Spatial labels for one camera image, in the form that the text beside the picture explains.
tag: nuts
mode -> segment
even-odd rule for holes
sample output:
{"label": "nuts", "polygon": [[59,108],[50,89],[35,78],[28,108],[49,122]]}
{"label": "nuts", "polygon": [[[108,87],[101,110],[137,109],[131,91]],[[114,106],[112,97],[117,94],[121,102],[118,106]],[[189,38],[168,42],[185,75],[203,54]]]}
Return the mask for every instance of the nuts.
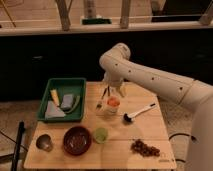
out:
{"label": "nuts", "polygon": [[132,143],[131,150],[133,151],[133,153],[139,153],[143,157],[160,156],[159,149],[153,146],[148,146],[140,139],[137,139],[134,143]]}

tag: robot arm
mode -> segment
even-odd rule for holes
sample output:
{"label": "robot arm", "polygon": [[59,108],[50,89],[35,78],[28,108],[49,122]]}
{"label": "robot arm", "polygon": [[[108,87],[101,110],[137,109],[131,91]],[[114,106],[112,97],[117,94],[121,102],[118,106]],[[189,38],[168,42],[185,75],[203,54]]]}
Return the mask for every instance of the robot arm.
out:
{"label": "robot arm", "polygon": [[128,61],[129,48],[119,43],[104,53],[104,81],[119,87],[123,78],[193,112],[185,171],[213,170],[213,87],[203,82]]}
{"label": "robot arm", "polygon": [[199,104],[213,94],[211,85],[135,64],[128,60],[129,57],[130,50],[123,43],[118,43],[101,56],[100,65],[106,71],[104,75],[106,83],[119,87],[125,78],[191,112],[195,112]]}

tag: orange cup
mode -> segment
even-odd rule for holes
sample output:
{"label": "orange cup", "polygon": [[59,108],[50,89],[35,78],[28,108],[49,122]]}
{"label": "orange cup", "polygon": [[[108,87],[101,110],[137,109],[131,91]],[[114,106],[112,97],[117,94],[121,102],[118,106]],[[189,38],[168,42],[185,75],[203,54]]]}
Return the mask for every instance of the orange cup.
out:
{"label": "orange cup", "polygon": [[106,111],[108,114],[116,114],[120,105],[120,100],[115,96],[110,96],[107,100]]}

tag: green plastic tray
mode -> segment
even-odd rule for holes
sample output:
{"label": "green plastic tray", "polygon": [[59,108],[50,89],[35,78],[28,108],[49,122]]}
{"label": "green plastic tray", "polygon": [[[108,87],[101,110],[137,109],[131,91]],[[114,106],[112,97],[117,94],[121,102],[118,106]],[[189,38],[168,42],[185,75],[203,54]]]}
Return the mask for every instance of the green plastic tray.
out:
{"label": "green plastic tray", "polygon": [[[80,95],[80,102],[76,109],[65,117],[45,118],[45,111],[47,108],[48,100],[52,100],[50,90],[57,89],[59,101],[62,101],[63,95],[67,93],[73,93],[74,95]],[[86,91],[86,79],[85,78],[51,78],[48,80],[38,113],[37,120],[43,122],[70,122],[81,121],[84,114],[85,103],[85,91]]]}

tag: dark red bowl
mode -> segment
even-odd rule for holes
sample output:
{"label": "dark red bowl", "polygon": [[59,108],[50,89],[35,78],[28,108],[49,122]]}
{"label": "dark red bowl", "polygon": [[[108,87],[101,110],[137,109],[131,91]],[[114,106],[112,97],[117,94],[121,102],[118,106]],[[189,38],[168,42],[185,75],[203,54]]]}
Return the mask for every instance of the dark red bowl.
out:
{"label": "dark red bowl", "polygon": [[92,142],[90,132],[83,126],[75,126],[64,135],[64,149],[69,154],[81,155],[85,153]]}

